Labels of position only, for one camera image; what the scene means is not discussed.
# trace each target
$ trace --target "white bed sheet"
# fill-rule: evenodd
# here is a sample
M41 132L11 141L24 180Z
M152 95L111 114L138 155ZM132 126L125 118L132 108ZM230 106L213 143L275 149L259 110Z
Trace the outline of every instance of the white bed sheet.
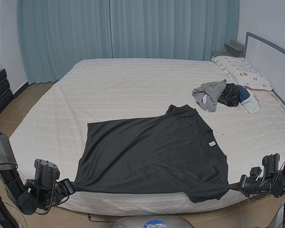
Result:
M258 114L218 104L202 110L191 95L202 83L227 79L214 62L171 59L93 59L77 63L30 110L10 138L23 181L34 178L34 160L58 165L60 179L75 179L87 139L87 123L165 114L170 104L196 108L227 155L229 183L266 154L285 159L285 110L266 91L253 91ZM245 197L228 191L220 200L192 203L184 193L108 194L77 192L62 207L104 215L152 215L222 208Z

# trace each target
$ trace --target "pillow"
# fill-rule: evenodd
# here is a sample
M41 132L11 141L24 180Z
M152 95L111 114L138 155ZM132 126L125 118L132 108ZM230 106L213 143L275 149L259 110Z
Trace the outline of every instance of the pillow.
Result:
M211 61L216 62L236 85L250 89L273 89L270 82L243 57L218 56Z

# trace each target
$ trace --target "gray wall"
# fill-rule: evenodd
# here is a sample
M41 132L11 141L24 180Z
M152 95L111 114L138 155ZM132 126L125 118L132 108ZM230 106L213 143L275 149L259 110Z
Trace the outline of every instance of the gray wall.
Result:
M17 0L0 0L0 69L5 68L12 93L27 82L17 31Z
M239 0L237 42L251 32L285 49L285 0Z

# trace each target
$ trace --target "pile of clothes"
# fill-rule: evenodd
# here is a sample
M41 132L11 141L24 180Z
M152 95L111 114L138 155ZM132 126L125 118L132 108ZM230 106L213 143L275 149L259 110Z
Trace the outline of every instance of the pile of clothes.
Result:
M215 112L217 103L229 107L238 106L239 103L250 113L258 113L260 106L253 93L241 85L227 84L224 79L220 82L208 82L192 91L192 96L202 109Z

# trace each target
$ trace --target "curtain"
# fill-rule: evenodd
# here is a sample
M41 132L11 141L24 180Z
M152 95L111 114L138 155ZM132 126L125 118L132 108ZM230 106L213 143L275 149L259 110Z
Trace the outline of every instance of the curtain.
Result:
M18 0L29 84L92 58L210 60L235 40L239 0Z
M55 82L83 59L112 58L109 0L18 0L29 84Z
M210 60L236 40L239 0L110 0L113 57Z

